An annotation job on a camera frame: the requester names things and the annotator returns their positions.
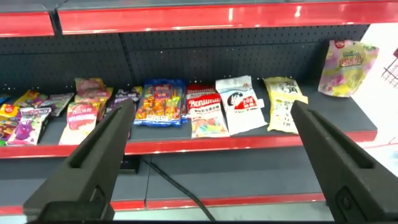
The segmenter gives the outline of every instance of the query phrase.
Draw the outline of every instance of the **cartoon character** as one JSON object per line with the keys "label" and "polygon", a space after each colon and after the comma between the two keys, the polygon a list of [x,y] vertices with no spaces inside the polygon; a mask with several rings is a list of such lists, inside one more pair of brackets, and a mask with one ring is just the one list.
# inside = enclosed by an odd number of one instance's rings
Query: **cartoon character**
{"label": "cartoon character", "polygon": [[18,140],[25,140],[29,138],[30,132],[32,131],[32,121],[21,121],[15,130],[15,138]]}
{"label": "cartoon character", "polygon": [[236,92],[228,97],[227,104],[228,106],[238,106],[242,101],[243,101],[243,94]]}

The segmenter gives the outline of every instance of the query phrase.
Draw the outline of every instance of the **snack package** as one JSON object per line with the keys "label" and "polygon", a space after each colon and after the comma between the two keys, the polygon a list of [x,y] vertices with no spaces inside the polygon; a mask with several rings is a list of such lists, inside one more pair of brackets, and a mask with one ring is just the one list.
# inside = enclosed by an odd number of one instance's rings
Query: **snack package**
{"label": "snack package", "polygon": [[67,126],[59,145],[79,145],[95,128],[100,103],[69,103]]}
{"label": "snack package", "polygon": [[350,97],[372,68],[379,49],[357,41],[331,40],[318,91],[329,96]]}
{"label": "snack package", "polygon": [[271,97],[271,93],[288,93],[292,95],[303,95],[296,80],[286,77],[265,78],[264,84]]}
{"label": "snack package", "polygon": [[15,101],[14,106],[38,108],[47,98],[44,94],[28,90]]}
{"label": "snack package", "polygon": [[40,107],[50,107],[52,116],[60,116],[63,109],[65,109],[74,95],[74,93],[50,95],[49,98],[40,105]]}
{"label": "snack package", "polygon": [[0,94],[0,103],[4,103],[5,101],[8,100],[8,98],[10,98],[10,95],[8,95],[8,94]]}
{"label": "snack package", "polygon": [[223,101],[230,135],[267,124],[252,88],[250,76],[217,80],[216,90]]}
{"label": "snack package", "polygon": [[133,102],[138,103],[140,96],[142,95],[142,87],[135,86],[132,90],[118,90],[112,101],[109,103],[109,106],[106,108],[105,116],[112,111],[120,102],[126,99],[132,99]]}
{"label": "snack package", "polygon": [[[186,102],[188,103],[188,100],[191,100],[193,98],[197,98],[203,95],[214,94],[214,93],[217,93],[216,88],[214,86],[189,84],[187,86]],[[187,111],[186,117],[190,118],[189,110]]]}
{"label": "snack package", "polygon": [[181,96],[184,88],[185,82],[179,79],[147,80],[134,124],[181,126]]}
{"label": "snack package", "polygon": [[0,108],[0,141],[7,141],[21,119],[19,106],[3,104]]}
{"label": "snack package", "polygon": [[76,78],[75,102],[99,103],[97,120],[100,121],[105,114],[106,101],[112,96],[113,88],[105,87],[100,78]]}
{"label": "snack package", "polygon": [[8,145],[36,145],[51,108],[21,108],[21,121],[7,140]]}
{"label": "snack package", "polygon": [[187,101],[192,121],[192,137],[228,137],[228,130],[221,112],[220,94],[214,93],[191,98]]}
{"label": "snack package", "polygon": [[296,125],[294,125],[293,117],[290,114],[295,100],[308,104],[308,98],[303,95],[291,95],[279,92],[273,92],[270,95],[271,117],[267,129],[268,131],[277,130],[294,134],[299,133]]}

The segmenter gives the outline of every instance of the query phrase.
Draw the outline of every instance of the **blue candy bag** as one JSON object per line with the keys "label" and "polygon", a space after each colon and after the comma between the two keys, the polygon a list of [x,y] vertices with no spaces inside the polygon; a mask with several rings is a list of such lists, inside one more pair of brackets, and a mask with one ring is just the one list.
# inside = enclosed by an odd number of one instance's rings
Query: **blue candy bag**
{"label": "blue candy bag", "polygon": [[146,80],[134,124],[181,126],[181,102],[185,82],[179,79]]}

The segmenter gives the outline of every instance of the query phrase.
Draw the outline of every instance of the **yellow candy bag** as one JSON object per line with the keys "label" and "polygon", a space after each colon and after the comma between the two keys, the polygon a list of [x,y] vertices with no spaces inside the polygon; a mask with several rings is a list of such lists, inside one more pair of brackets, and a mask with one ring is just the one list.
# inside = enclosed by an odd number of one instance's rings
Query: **yellow candy bag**
{"label": "yellow candy bag", "polygon": [[265,78],[264,84],[266,84],[267,91],[270,97],[272,92],[303,95],[301,93],[301,90],[297,82],[291,78],[286,78],[286,77]]}
{"label": "yellow candy bag", "polygon": [[303,95],[272,92],[270,95],[270,100],[271,117],[267,130],[277,130],[298,134],[299,132],[297,131],[296,125],[294,125],[290,110],[292,109],[295,100],[299,100],[308,104],[308,98]]}

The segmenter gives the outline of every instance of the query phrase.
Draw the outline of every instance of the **black pegboard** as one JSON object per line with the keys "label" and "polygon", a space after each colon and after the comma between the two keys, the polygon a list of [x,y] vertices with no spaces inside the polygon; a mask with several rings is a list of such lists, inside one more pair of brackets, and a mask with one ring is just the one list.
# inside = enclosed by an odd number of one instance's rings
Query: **black pegboard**
{"label": "black pegboard", "polygon": [[0,38],[0,54],[46,54],[122,50],[118,34]]}
{"label": "black pegboard", "polygon": [[146,78],[288,76],[316,80],[330,39],[361,40],[368,25],[176,30],[0,39],[0,90],[63,92],[75,77],[115,88]]}
{"label": "black pegboard", "polygon": [[180,30],[122,34],[128,50],[361,40],[369,25]]}

